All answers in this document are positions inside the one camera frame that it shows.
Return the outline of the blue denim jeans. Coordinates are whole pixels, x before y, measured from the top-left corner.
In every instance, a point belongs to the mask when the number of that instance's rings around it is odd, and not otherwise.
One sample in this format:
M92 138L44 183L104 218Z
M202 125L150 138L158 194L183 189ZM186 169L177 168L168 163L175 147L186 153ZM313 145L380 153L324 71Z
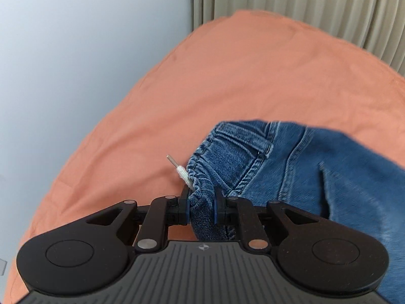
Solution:
M404 302L404 169L347 135L290 122L220 122L190 157L190 222L201 241L235 238L214 196L281 201L364 232L389 252L379 293Z

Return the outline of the orange bed sheet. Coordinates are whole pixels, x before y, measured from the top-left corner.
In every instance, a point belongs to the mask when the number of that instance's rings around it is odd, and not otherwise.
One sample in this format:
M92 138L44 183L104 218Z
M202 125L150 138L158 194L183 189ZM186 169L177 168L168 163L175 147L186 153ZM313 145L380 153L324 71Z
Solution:
M153 67L71 155L22 242L182 185L186 163L219 122L290 121L342 131L404 164L404 77L347 41L275 13L244 10L192 32Z

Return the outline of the beige pleated curtain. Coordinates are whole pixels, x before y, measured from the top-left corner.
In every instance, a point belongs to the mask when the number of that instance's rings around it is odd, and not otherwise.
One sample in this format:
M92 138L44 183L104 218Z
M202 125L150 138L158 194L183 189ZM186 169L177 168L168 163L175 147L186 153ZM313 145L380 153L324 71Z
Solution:
M302 21L365 49L404 74L404 0L192 0L192 26L241 9Z

